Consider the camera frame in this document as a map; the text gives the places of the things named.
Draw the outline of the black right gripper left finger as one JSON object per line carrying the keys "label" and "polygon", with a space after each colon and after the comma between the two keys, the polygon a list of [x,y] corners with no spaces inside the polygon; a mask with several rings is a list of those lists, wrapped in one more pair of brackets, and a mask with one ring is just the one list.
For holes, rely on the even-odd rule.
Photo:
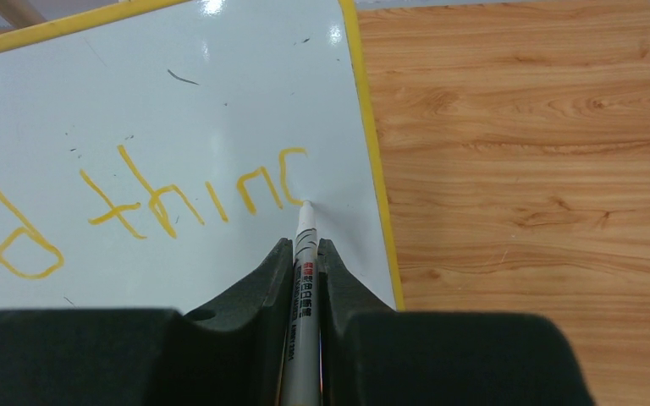
{"label": "black right gripper left finger", "polygon": [[274,405],[293,244],[205,304],[0,310],[0,405]]}

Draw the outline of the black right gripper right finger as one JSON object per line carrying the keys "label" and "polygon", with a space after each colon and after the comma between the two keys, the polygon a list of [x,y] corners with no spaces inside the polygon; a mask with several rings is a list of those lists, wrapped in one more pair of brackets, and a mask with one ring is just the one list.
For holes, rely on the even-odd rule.
{"label": "black right gripper right finger", "polygon": [[317,253],[326,405],[592,405],[565,335],[546,317],[397,311]]}

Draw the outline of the yellow framed whiteboard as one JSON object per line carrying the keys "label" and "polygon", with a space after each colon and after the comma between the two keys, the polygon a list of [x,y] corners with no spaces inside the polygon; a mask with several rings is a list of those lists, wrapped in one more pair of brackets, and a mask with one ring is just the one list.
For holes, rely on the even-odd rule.
{"label": "yellow framed whiteboard", "polygon": [[0,35],[0,309],[193,309],[305,200],[402,307],[351,1],[133,1]]}

